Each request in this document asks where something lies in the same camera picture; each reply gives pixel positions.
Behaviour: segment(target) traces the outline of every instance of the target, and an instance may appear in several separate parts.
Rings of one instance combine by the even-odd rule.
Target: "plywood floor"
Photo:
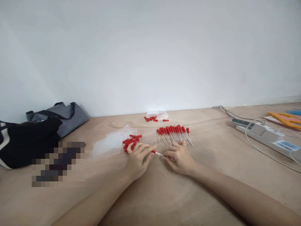
[[[266,116],[268,111],[284,112],[293,108],[300,109],[301,104],[239,107],[231,111],[248,118],[260,118]],[[224,112],[219,109],[197,109],[173,111],[169,115],[169,122],[158,123],[146,122],[143,114],[91,118],[63,140],[85,142],[86,152],[89,153],[94,142],[127,123],[139,128],[140,133],[161,126],[184,125],[190,128],[194,146],[188,146],[188,150],[196,161],[251,185],[301,215],[301,174],[252,148]],[[269,126],[280,127],[272,123]],[[301,170],[300,165],[287,157],[252,141],[274,158]],[[288,141],[301,145],[301,141],[295,138],[290,137]],[[162,145],[158,150],[164,152],[166,148]],[[49,225],[99,188],[105,178],[117,170],[123,170],[126,161],[127,155],[119,154],[87,163],[85,187],[81,188],[32,188],[27,181],[31,180],[30,167],[0,170],[1,220],[17,225],[17,221],[24,219],[26,214],[23,222]],[[119,197],[100,225],[235,226],[245,225],[245,222],[202,184],[170,171],[155,156],[146,173]]]

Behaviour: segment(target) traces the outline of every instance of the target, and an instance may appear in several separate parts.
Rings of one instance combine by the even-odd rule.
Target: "electrical cord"
[[[224,110],[225,112],[226,112],[226,114],[227,115],[229,115],[230,116],[230,118],[234,118],[233,116],[231,116],[229,113],[231,113],[231,114],[233,114],[233,115],[235,115],[236,117],[238,117],[238,118],[242,118],[242,119],[246,119],[246,120],[253,120],[254,121],[254,119],[249,119],[249,118],[243,118],[243,117],[240,117],[240,116],[238,116],[238,115],[236,115],[236,114],[234,114],[234,113],[232,113],[231,111],[229,111],[229,110],[227,110],[227,109],[225,109],[222,105],[220,105],[220,106],[215,106],[215,107],[212,107],[212,108],[220,108],[220,109],[222,109],[222,110]]]
[[[232,113],[231,111],[225,109],[222,105],[220,105],[220,106],[218,106],[218,107],[215,106],[215,107],[212,107],[212,108],[220,108],[220,109],[224,110],[224,111],[226,112],[226,114],[227,114],[230,118],[234,118],[234,117],[231,116],[228,112],[230,112],[231,114],[235,115],[235,116],[238,117],[238,118],[255,121],[255,119],[249,119],[249,118],[243,118],[243,117],[240,117],[240,116],[238,116],[238,115]],[[296,133],[294,133],[294,134],[296,135],[296,137],[293,137],[293,136],[290,136],[290,135],[286,135],[286,136],[287,136],[287,137],[293,137],[293,138],[300,138]]]
[[[262,119],[262,118],[254,119],[253,121],[258,121],[258,122],[260,122],[260,121],[259,121],[260,119]],[[271,157],[270,155],[264,153],[262,150],[260,150],[260,149],[258,149],[257,147],[255,147],[254,144],[251,143],[251,141],[249,140],[248,135],[247,135],[247,128],[249,127],[249,125],[250,125],[251,123],[252,123],[252,122],[250,122],[250,123],[248,124],[248,126],[246,127],[246,129],[245,129],[245,135],[246,135],[246,138],[247,138],[248,142],[253,146],[253,148],[255,148],[257,151],[260,151],[262,154],[266,155],[267,157],[270,157],[271,159],[275,160],[276,162],[278,162],[278,163],[280,163],[280,164],[282,164],[282,165],[284,165],[284,166],[290,168],[291,170],[294,170],[294,171],[296,171],[296,172],[298,172],[298,173],[301,173],[301,171],[298,171],[298,170],[296,170],[296,169],[294,169],[294,168],[292,168],[292,167],[290,167],[290,166],[288,166],[288,165],[286,165],[286,164],[284,164],[284,163],[278,161],[277,159]]]

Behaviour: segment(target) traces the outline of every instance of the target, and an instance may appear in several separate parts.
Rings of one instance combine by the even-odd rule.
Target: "finger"
[[[148,148],[150,145],[149,144],[142,144],[137,148],[136,152],[141,153],[145,148]]]
[[[169,158],[167,158],[167,157],[163,157],[163,159],[164,159],[164,161],[165,162],[167,162],[167,164],[174,170],[174,171],[176,171],[176,164],[173,162],[173,161],[171,161]]]
[[[148,148],[145,148],[144,150],[142,150],[142,152],[140,153],[140,156],[142,158],[144,158],[145,156],[147,156],[149,153],[151,153],[152,150],[154,150],[156,148],[156,146],[151,146]]]
[[[179,147],[179,148],[181,147],[181,145],[179,145],[177,142],[173,142],[172,146]]]
[[[168,157],[172,157],[176,160],[176,153],[174,151],[166,151],[163,155],[168,156]]]
[[[187,143],[186,141],[179,141],[179,145],[185,148],[187,146]]]
[[[143,144],[144,144],[144,143],[138,143],[138,144],[136,144],[136,146],[134,147],[133,152],[137,151],[137,149],[138,149],[139,147],[141,147]]]
[[[154,153],[149,153],[149,155],[147,156],[146,160],[144,161],[144,164],[146,167],[148,166],[148,164],[150,163],[151,159],[155,156]]]
[[[133,152],[133,151],[132,151],[132,146],[133,146],[133,144],[134,144],[133,142],[130,143],[130,144],[128,145],[128,148],[126,149],[129,155]]]
[[[179,147],[175,147],[175,146],[169,146],[169,150],[171,150],[171,151],[177,151],[177,150],[179,150]]]

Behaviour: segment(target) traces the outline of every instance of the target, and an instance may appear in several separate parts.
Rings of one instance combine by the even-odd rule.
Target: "striped bag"
[[[62,121],[62,125],[57,131],[60,138],[68,135],[89,120],[85,112],[75,102],[70,103],[68,106],[65,106],[63,102],[59,102],[47,110],[29,111],[26,113],[27,121],[33,123],[44,121],[49,117],[56,117]]]

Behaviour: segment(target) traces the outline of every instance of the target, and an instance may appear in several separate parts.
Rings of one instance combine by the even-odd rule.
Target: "hand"
[[[169,151],[165,152],[163,155],[166,156],[163,157],[163,159],[167,164],[170,165],[174,171],[183,175],[190,174],[196,165],[187,151],[186,141],[180,141],[179,143],[173,142],[172,145],[169,146]]]
[[[140,178],[147,169],[148,164],[154,157],[154,153],[151,151],[156,146],[150,146],[148,144],[138,143],[132,151],[133,143],[131,143],[127,152],[129,154],[129,160],[125,167],[125,171],[131,177],[131,179],[137,180]]]

